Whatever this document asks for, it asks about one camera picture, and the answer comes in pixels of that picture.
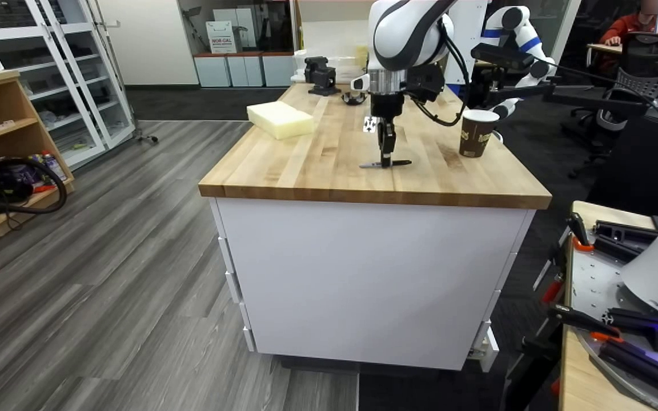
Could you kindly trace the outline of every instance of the paper cup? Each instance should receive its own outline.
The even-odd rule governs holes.
[[[482,158],[488,142],[493,135],[493,126],[499,120],[497,111],[488,109],[466,109],[462,123],[462,144],[460,154],[465,158]]]

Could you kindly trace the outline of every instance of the gray wood floor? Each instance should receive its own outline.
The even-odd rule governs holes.
[[[354,369],[250,353],[200,178],[243,120],[141,120],[0,240],[0,408],[352,411]]]

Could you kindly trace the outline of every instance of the office chair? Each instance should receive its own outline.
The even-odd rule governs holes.
[[[642,99],[658,109],[658,34],[636,34],[623,41],[615,85],[605,90],[607,99]],[[584,171],[595,171],[604,163],[615,145],[618,135],[628,126],[628,119],[619,111],[595,109],[586,119],[586,135],[592,145],[592,154],[569,176],[579,178]]]

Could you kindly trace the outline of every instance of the person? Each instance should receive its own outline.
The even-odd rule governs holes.
[[[636,31],[655,31],[658,0],[642,0],[639,10],[618,18],[601,37],[601,43],[621,45]]]

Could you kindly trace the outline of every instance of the butcher block table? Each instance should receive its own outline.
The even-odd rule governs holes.
[[[491,311],[552,191],[499,142],[462,158],[460,127],[408,99],[395,168],[378,162],[366,105],[292,85],[281,99],[315,131],[274,138],[250,127],[204,176],[227,283],[247,347],[261,353],[490,369]],[[460,103],[433,105],[452,119]]]

